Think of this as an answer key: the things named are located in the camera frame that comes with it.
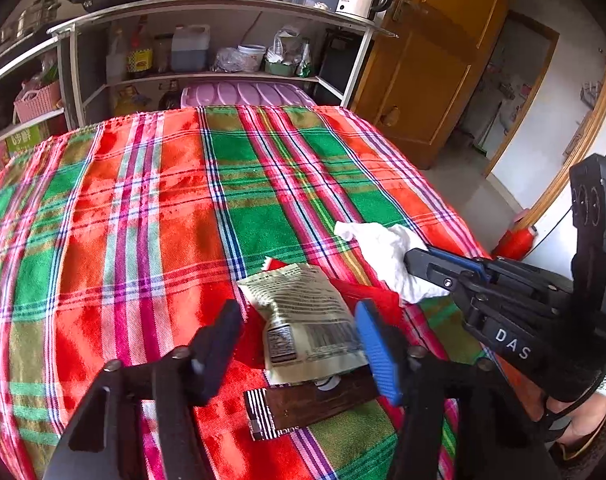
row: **green box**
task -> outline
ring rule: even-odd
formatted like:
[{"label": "green box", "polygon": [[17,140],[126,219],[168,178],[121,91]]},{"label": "green box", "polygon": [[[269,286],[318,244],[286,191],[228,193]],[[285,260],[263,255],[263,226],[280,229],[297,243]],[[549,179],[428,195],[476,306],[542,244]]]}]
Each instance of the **green box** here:
[{"label": "green box", "polygon": [[43,135],[43,131],[40,124],[30,126],[25,130],[16,132],[5,139],[7,144],[7,150],[10,152],[10,156],[14,156],[18,152],[33,148],[37,144],[43,142],[46,136]]}]

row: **screw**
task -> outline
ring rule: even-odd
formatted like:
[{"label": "screw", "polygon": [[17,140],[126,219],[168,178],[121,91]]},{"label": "screw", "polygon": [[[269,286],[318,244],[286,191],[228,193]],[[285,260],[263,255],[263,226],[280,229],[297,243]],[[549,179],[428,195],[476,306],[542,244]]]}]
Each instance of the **screw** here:
[{"label": "screw", "polygon": [[490,359],[487,359],[485,357],[481,357],[481,359],[477,361],[477,366],[484,372],[490,372],[491,370],[494,370],[494,363]]},{"label": "screw", "polygon": [[172,359],[184,359],[190,355],[190,349],[187,346],[177,346],[172,350]]},{"label": "screw", "polygon": [[410,357],[414,357],[416,359],[422,359],[427,355],[427,349],[423,348],[422,346],[411,346],[408,350],[407,350],[407,354]]},{"label": "screw", "polygon": [[115,372],[122,365],[123,365],[123,363],[121,363],[118,359],[112,359],[111,361],[107,361],[105,363],[103,370],[105,370],[106,372]]}]

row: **wooden door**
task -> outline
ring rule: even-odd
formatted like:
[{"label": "wooden door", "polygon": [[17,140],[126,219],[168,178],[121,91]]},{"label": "wooden door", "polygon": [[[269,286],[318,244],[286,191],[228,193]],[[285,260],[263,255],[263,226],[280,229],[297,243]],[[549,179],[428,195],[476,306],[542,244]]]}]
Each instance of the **wooden door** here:
[{"label": "wooden door", "polygon": [[508,0],[397,0],[352,110],[429,168],[464,110],[503,26]]}]

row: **yellow label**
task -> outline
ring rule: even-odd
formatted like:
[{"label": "yellow label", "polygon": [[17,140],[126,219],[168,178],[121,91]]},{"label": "yellow label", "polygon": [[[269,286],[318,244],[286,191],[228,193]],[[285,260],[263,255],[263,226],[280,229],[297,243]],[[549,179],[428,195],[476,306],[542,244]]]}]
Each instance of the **yellow label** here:
[{"label": "yellow label", "polygon": [[145,72],[152,68],[152,49],[135,50],[128,56],[128,72]]}]

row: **beige snack package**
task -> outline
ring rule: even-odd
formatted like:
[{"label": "beige snack package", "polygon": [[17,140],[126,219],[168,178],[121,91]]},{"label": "beige snack package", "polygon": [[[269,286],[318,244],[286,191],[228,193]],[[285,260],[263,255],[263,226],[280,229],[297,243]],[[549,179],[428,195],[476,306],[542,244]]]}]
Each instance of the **beige snack package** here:
[{"label": "beige snack package", "polygon": [[368,364],[354,318],[317,266],[292,264],[239,280],[261,314],[270,384],[300,383]]}]

